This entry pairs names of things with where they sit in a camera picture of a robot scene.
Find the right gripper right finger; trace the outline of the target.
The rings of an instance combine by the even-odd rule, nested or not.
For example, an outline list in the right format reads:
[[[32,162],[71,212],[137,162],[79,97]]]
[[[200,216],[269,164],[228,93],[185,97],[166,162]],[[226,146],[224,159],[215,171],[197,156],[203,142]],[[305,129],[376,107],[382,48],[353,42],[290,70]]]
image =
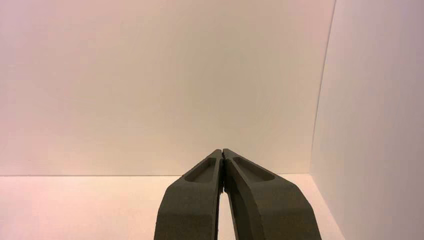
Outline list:
[[[285,178],[223,149],[224,191],[238,240],[320,240],[311,204]]]

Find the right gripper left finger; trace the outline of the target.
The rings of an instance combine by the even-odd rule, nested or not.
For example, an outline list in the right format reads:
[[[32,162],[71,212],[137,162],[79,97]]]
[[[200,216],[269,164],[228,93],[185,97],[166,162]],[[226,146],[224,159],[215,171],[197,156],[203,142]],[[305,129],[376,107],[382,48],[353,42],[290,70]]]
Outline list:
[[[216,149],[167,187],[154,239],[216,240],[223,188],[223,155]]]

